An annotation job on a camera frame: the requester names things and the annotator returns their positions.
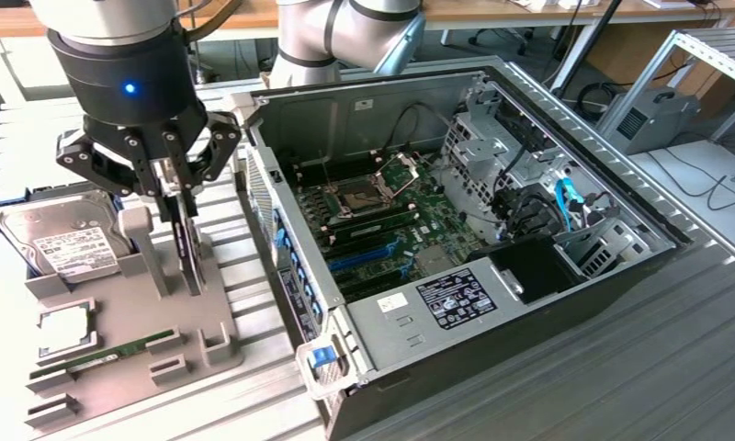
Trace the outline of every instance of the motherboard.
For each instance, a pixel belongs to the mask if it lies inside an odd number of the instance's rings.
[[[484,246],[437,185],[443,169],[409,153],[372,167],[344,178],[324,169],[325,182],[300,179],[294,193],[348,302],[459,266]]]

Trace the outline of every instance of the hard drive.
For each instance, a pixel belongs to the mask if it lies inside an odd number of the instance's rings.
[[[118,271],[132,253],[117,227],[117,201],[89,183],[33,192],[0,204],[0,232],[37,276],[80,283]]]

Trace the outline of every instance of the green circuit board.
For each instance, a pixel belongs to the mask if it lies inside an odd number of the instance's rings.
[[[435,192],[436,181],[420,162],[415,170],[419,177],[389,201],[380,198],[372,189],[375,175],[353,176],[328,185],[301,187],[296,193],[309,229],[317,236],[324,259],[347,301],[356,301],[459,266],[471,251],[485,245],[457,218],[457,210],[445,195]],[[409,169],[400,161],[391,162],[383,168],[381,176],[385,185],[395,190],[411,180]],[[353,213],[359,212],[373,220],[349,230],[341,228],[323,232],[324,226],[337,227],[341,221],[337,213],[347,202],[352,204]],[[336,235],[343,231],[351,231],[355,236]],[[339,268],[339,264],[348,262],[348,259],[359,261],[369,253],[387,256]]]

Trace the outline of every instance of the metal rack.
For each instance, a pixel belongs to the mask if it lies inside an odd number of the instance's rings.
[[[599,121],[596,129],[606,138],[618,129],[623,118],[626,118],[630,109],[635,105],[639,94],[648,86],[648,83],[656,75],[656,71],[667,62],[676,48],[687,51],[714,69],[722,72],[722,74],[735,80],[735,28],[674,30],[664,40],[664,43],[662,43],[662,47],[654,55],[648,66],[639,75],[639,79],[626,94],[624,100],[618,104],[615,111]],[[734,122],[735,111],[712,133],[714,139],[718,139],[727,132]]]

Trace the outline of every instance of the circuit board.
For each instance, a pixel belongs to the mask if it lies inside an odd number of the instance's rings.
[[[463,264],[471,251],[485,245],[459,219],[443,192],[435,191],[435,172],[413,163],[417,177],[409,184],[407,163],[391,161],[381,169],[387,191],[397,191],[408,184],[391,199],[381,198],[373,190],[375,173],[297,188],[296,199],[347,301]],[[361,223],[369,227],[352,228],[352,234],[359,235],[345,243],[335,234],[323,233],[325,226],[344,221],[339,217],[344,211],[352,215],[351,221],[364,213],[373,220]]]

